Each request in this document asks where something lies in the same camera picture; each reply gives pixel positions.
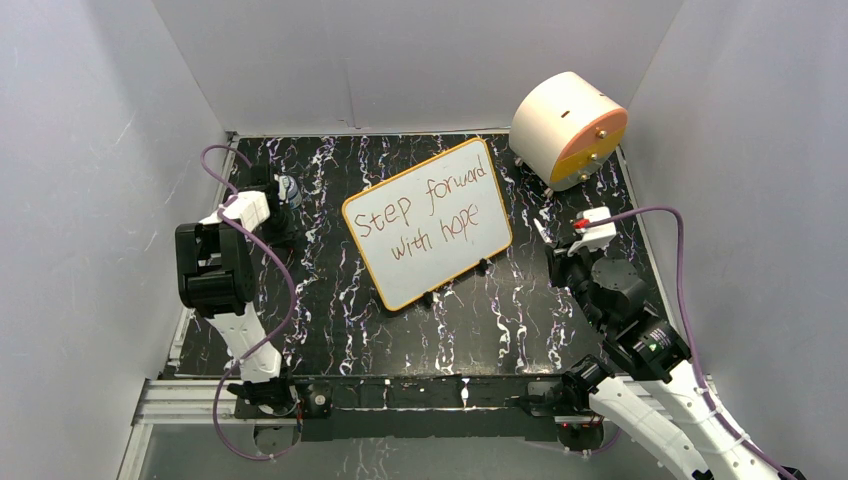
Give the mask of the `yellow framed whiteboard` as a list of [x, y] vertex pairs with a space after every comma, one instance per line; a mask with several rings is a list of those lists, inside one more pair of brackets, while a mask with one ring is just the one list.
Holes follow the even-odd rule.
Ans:
[[498, 172], [481, 138], [348, 198], [341, 212], [390, 311], [476, 268], [513, 241]]

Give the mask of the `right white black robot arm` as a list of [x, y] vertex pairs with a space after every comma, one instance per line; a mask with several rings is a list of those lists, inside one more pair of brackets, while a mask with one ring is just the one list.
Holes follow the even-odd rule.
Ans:
[[773, 466], [697, 378], [689, 347], [647, 303], [648, 285], [626, 260], [582, 247], [549, 245], [550, 280], [565, 287], [603, 336], [612, 363], [647, 391], [656, 410], [597, 357], [562, 376], [558, 397], [577, 414], [610, 419], [677, 479], [801, 479], [800, 469]]

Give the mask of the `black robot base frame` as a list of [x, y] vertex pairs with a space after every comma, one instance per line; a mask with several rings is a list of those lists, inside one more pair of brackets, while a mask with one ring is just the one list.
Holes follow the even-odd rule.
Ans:
[[601, 417], [562, 395], [558, 375], [308, 377], [291, 382], [278, 414], [237, 399], [234, 416], [299, 425], [307, 442], [360, 438], [495, 438], [600, 446]]

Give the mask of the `white orange whiteboard marker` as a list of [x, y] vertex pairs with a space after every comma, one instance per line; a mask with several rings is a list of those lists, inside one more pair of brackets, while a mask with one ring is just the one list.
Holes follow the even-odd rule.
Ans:
[[551, 237], [549, 236], [547, 229], [542, 225], [540, 220], [537, 219], [537, 218], [534, 218], [533, 223], [534, 223], [539, 235], [541, 236], [543, 242], [545, 244], [551, 244], [552, 243]]

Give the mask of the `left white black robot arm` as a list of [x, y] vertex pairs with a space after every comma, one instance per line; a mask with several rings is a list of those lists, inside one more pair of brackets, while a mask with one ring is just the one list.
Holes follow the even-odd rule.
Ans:
[[[246, 188], [223, 205], [224, 216], [272, 248], [292, 248], [298, 229], [285, 186], [268, 165], [249, 168]], [[294, 411], [299, 391], [271, 343], [242, 356], [266, 337], [254, 299], [258, 280], [248, 237], [213, 213], [175, 230], [177, 285], [184, 306], [207, 320], [239, 362], [241, 382], [227, 390], [265, 413]]]

